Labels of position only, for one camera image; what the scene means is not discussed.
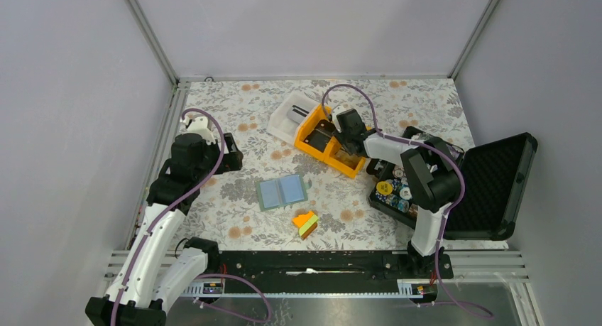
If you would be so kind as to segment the yellow plastic divided bin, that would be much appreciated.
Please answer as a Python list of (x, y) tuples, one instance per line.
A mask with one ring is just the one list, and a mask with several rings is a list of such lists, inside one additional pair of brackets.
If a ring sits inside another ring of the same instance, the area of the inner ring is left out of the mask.
[(323, 153), (320, 153), (304, 142), (305, 137), (322, 119), (329, 121), (327, 115), (322, 111), (322, 107), (318, 104), (316, 109), (301, 124), (293, 144), (294, 147), (343, 175), (354, 179), (365, 165), (366, 159), (349, 155), (335, 139), (334, 134)]

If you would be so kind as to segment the green card holder wallet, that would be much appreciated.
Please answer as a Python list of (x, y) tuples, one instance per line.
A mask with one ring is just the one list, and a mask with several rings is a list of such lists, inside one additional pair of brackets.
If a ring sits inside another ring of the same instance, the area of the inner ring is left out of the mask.
[(260, 211), (274, 210), (308, 200), (311, 180), (299, 173), (256, 182)]

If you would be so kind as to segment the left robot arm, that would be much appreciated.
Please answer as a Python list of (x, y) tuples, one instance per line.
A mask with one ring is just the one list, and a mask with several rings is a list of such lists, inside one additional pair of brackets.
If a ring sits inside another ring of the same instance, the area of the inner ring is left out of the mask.
[(175, 232), (200, 194), (199, 183), (214, 174), (241, 170), (243, 154), (230, 133), (223, 144), (195, 133), (180, 134), (151, 184), (141, 230), (114, 282), (101, 298), (92, 297), (85, 313), (93, 325), (164, 325), (175, 301), (198, 276), (220, 267), (215, 241), (192, 237), (163, 274), (160, 266)]

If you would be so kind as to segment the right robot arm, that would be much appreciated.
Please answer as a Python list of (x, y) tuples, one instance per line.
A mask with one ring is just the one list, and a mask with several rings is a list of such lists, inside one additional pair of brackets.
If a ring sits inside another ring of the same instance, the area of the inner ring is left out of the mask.
[(414, 205), (419, 207), (415, 232), (408, 249), (416, 251), (407, 258), (408, 271), (424, 278), (435, 268), (433, 254), (442, 238), (443, 213), (458, 200), (464, 182), (448, 143), (439, 137), (415, 140), (368, 129), (355, 109), (336, 107), (331, 113), (334, 137), (350, 154), (379, 159), (399, 165)]

